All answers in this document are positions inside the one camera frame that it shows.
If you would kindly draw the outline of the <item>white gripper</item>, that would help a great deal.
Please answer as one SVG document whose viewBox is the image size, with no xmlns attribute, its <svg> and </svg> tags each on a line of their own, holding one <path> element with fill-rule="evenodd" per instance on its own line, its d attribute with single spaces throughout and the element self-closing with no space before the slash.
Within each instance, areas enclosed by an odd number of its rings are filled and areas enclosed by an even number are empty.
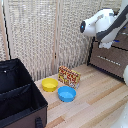
<svg viewBox="0 0 128 128">
<path fill-rule="evenodd" d="M 111 48 L 111 46 L 112 46 L 112 44 L 113 44 L 114 42 L 117 42 L 117 43 L 118 43 L 118 42 L 120 42 L 120 41 L 119 41 L 119 40 L 114 40 L 114 41 L 110 41 L 110 42 L 107 42 L 107 43 L 100 41 L 98 47 L 99 47 L 99 48 L 106 48 L 106 49 L 109 49 L 109 48 Z"/>
</svg>

